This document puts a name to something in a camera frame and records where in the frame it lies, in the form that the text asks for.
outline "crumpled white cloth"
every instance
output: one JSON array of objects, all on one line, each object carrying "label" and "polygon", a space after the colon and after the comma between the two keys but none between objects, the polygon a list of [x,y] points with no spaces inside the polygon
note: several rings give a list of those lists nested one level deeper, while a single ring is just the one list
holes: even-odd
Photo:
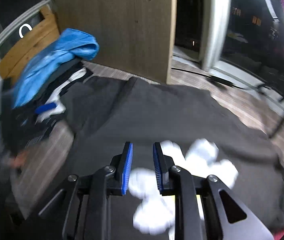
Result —
[{"label": "crumpled white cloth", "polygon": [[[179,145],[171,141],[161,142],[164,155],[172,157],[175,165],[188,170],[192,175],[206,178],[216,175],[229,188],[234,186],[238,171],[229,160],[215,162],[218,148],[206,139],[196,140],[184,158]],[[130,193],[141,199],[133,215],[133,226],[143,234],[158,235],[168,228],[169,239],[174,240],[175,201],[174,196],[161,196],[157,188],[155,172],[137,168],[131,171],[129,179]],[[196,196],[199,213],[204,220],[200,196]]]}]

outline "blue object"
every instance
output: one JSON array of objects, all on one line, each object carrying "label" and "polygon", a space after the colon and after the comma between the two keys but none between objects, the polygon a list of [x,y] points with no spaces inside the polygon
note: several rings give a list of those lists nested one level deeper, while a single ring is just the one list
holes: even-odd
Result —
[{"label": "blue object", "polygon": [[50,75],[64,62],[75,56],[91,60],[99,51],[94,36],[66,29],[59,39],[35,55],[24,68],[13,93],[13,108],[22,106],[37,94]]},{"label": "blue object", "polygon": [[160,193],[163,190],[163,181],[162,181],[162,171],[160,167],[160,160],[158,151],[156,150],[155,144],[153,145],[153,162],[154,162],[154,171],[156,176],[156,183],[158,184],[158,190]]},{"label": "blue object", "polygon": [[130,146],[129,146],[129,149],[128,149],[128,152],[127,152],[127,155],[126,155],[123,173],[122,173],[121,192],[122,192],[123,195],[125,195],[126,190],[128,189],[131,166],[132,166],[132,159],[133,159],[133,144],[130,143]]},{"label": "blue object", "polygon": [[39,106],[38,108],[35,109],[35,113],[41,114],[41,113],[46,112],[48,110],[55,109],[56,107],[57,107],[56,103],[52,102],[52,103],[49,103],[49,104],[46,104],[46,105]]}]

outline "wooden door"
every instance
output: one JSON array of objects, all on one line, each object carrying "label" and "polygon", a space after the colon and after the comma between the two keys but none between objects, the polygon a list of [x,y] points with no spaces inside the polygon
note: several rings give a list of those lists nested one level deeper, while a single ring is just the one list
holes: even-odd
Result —
[{"label": "wooden door", "polygon": [[53,0],[60,31],[94,35],[92,61],[158,82],[170,78],[176,0]]}]

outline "triangular cutout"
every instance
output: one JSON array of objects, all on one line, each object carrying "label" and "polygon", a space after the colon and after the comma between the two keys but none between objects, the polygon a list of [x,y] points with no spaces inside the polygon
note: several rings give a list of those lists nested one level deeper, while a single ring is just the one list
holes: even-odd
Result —
[{"label": "triangular cutout", "polygon": [[219,192],[225,213],[230,224],[234,224],[247,218],[247,214],[238,206],[238,204],[226,193],[225,190]]}]

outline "white ring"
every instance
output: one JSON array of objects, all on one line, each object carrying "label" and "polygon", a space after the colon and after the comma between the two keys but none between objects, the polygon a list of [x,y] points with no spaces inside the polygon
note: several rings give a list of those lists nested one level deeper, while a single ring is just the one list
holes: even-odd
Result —
[{"label": "white ring", "polygon": [[24,36],[22,35],[22,29],[23,29],[23,27],[27,27],[30,31],[32,30],[31,25],[29,25],[29,24],[27,24],[27,23],[24,23],[24,24],[20,27],[20,29],[19,29],[19,35],[20,35],[21,38],[24,38]]}]

